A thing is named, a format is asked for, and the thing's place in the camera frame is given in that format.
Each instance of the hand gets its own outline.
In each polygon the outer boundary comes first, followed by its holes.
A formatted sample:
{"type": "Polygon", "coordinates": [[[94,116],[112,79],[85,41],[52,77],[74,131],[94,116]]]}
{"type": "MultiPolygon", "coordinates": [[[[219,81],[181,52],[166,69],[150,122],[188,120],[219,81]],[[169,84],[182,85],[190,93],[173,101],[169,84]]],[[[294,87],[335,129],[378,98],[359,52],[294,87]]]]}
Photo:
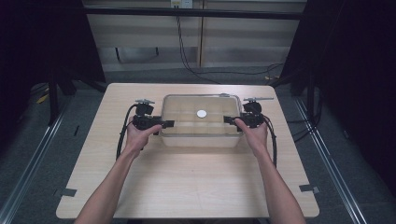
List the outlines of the hand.
{"type": "Polygon", "coordinates": [[[125,149],[122,151],[122,153],[128,153],[128,155],[132,156],[132,159],[135,159],[139,156],[140,150],[148,143],[149,136],[153,133],[159,132],[163,126],[157,124],[149,129],[140,131],[136,129],[136,127],[131,123],[132,120],[133,117],[130,117],[127,128],[125,149]]]}
{"type": "Polygon", "coordinates": [[[268,129],[265,123],[254,129],[250,129],[241,119],[235,119],[235,123],[245,133],[248,145],[253,150],[255,157],[267,153],[268,129]]]}

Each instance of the wooden table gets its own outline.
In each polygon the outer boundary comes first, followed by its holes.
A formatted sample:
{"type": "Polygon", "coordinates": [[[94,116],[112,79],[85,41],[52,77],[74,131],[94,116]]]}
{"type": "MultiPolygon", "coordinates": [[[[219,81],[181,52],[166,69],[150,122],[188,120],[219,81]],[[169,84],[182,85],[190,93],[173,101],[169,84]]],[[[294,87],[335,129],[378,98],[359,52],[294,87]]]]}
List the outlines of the wooden table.
{"type": "MultiPolygon", "coordinates": [[[[274,97],[260,101],[262,112],[274,124],[278,147],[277,169],[303,209],[305,217],[318,215],[312,191],[292,141],[275,91],[265,86],[197,84],[111,84],[98,109],[78,157],[68,189],[57,209],[60,218],[75,218],[116,159],[116,148],[125,114],[136,99],[155,102],[152,115],[161,115],[167,94],[230,93],[248,97],[274,97]]],[[[272,154],[271,137],[268,149],[272,154]]],[[[268,217],[259,167],[245,136],[233,148],[166,147],[152,135],[134,161],[114,217],[219,218],[268,217]]]]}

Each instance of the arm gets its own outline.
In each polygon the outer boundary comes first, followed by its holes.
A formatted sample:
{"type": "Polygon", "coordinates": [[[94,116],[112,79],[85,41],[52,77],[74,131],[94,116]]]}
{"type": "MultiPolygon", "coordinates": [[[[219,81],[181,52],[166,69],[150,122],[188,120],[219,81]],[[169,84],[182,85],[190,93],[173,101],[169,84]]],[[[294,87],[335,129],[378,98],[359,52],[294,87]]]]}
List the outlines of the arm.
{"type": "Polygon", "coordinates": [[[305,223],[300,205],[273,165],[267,151],[266,124],[263,123],[256,129],[250,129],[241,119],[235,119],[235,123],[245,133],[247,142],[259,163],[268,213],[272,223],[305,223]]]}
{"type": "Polygon", "coordinates": [[[134,125],[128,125],[124,150],[103,182],[85,203],[75,223],[111,222],[116,212],[123,183],[132,162],[139,156],[140,149],[147,144],[149,136],[160,129],[161,125],[156,125],[145,131],[139,131],[134,125]]]}

